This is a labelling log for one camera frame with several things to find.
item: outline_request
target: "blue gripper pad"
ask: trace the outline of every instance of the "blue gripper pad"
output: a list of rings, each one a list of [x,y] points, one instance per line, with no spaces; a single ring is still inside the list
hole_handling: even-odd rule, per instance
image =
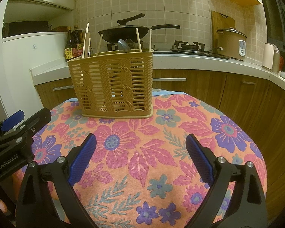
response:
[[[81,150],[70,166],[68,182],[71,186],[79,182],[96,149],[96,136],[89,134],[81,144]]]
[[[213,166],[202,150],[202,146],[198,140],[190,134],[186,138],[187,151],[201,176],[201,179],[212,186],[214,182]]]
[[[1,131],[8,132],[12,127],[16,126],[23,119],[24,119],[24,112],[17,111],[15,114],[11,115],[9,118],[7,118],[2,122]]]

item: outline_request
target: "kitchen counter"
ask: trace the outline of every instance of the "kitchen counter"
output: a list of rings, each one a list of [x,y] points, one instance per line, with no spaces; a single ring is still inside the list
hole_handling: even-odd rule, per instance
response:
[[[243,74],[270,80],[285,90],[285,80],[259,65],[234,59],[218,59],[214,57],[160,53],[153,55],[154,69],[195,69]],[[32,68],[31,76],[34,85],[70,78],[68,64],[60,58]]]

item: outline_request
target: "metal screw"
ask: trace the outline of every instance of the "metal screw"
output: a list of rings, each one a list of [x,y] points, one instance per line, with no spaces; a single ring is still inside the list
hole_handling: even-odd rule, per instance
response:
[[[226,159],[224,157],[218,157],[218,162],[223,164],[226,162]]]
[[[248,161],[248,162],[247,162],[247,166],[248,166],[249,168],[252,168],[252,167],[253,167],[253,163],[252,163],[251,161]]]
[[[63,163],[65,160],[66,160],[66,158],[64,156],[60,156],[57,158],[58,163]]]
[[[35,162],[35,161],[29,163],[29,167],[31,167],[31,168],[33,168],[35,165],[36,165],[36,162]]]
[[[19,142],[21,142],[21,141],[22,141],[22,137],[19,137],[19,138],[16,140],[17,143],[19,143]]]

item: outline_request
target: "rice cooker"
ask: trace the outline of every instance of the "rice cooker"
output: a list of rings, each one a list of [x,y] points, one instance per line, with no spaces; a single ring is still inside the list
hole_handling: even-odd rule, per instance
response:
[[[234,28],[216,30],[218,34],[218,53],[227,57],[244,60],[246,35]]]

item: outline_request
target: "frying pan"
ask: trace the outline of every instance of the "frying pan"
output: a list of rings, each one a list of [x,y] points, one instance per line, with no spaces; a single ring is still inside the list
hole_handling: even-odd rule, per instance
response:
[[[127,22],[133,21],[139,18],[142,18],[146,16],[143,13],[140,13],[136,16],[123,19],[123,20],[118,20],[117,23],[119,24],[118,26],[113,26],[108,29],[104,29],[99,31],[99,35],[103,34],[103,39],[109,43],[116,44],[118,43],[119,39],[131,39],[133,42],[137,42],[137,37],[136,37],[136,28],[138,28],[139,32],[139,37],[140,39],[144,37],[148,31],[149,28],[145,26],[137,26],[137,25],[127,25]],[[165,25],[156,25],[152,26],[152,30],[156,29],[161,29],[161,28],[175,28],[175,29],[180,29],[181,27],[179,25],[171,25],[171,24],[165,24]]]

